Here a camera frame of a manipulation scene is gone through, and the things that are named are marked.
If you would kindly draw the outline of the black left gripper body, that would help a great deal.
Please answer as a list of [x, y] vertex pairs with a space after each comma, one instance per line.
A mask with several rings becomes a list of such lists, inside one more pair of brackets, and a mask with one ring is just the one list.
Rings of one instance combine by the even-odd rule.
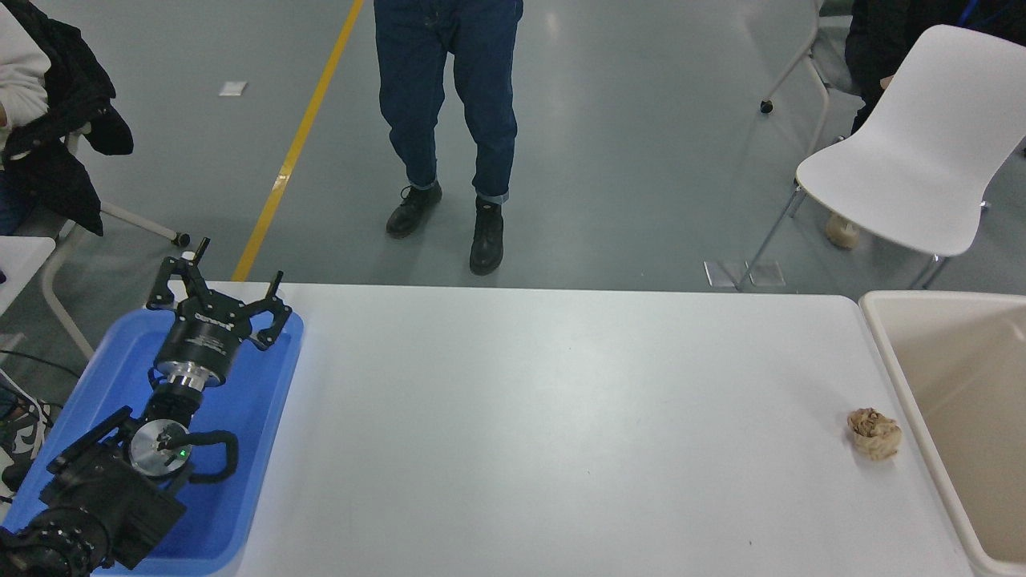
[[203, 374], [205, 381], [226, 381], [239, 347], [252, 336], [259, 311], [224, 295], [212, 302], [188, 298], [176, 303], [175, 321], [156, 355], [156, 369], [172, 377]]

